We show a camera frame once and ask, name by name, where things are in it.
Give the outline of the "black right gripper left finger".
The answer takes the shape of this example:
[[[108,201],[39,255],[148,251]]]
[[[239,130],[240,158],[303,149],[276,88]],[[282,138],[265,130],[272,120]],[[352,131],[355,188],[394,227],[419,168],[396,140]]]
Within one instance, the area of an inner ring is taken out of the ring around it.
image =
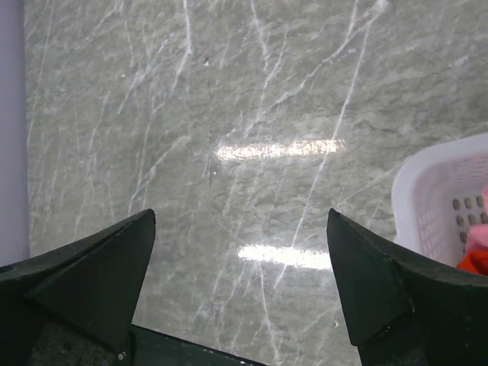
[[[3,365],[133,365],[133,315],[156,237],[140,211],[1,267]]]

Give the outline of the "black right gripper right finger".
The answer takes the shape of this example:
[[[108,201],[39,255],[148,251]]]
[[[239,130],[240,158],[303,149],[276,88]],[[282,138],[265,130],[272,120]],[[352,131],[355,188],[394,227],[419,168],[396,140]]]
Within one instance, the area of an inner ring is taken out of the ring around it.
[[[363,365],[485,365],[487,278],[403,248],[330,210],[327,242]]]

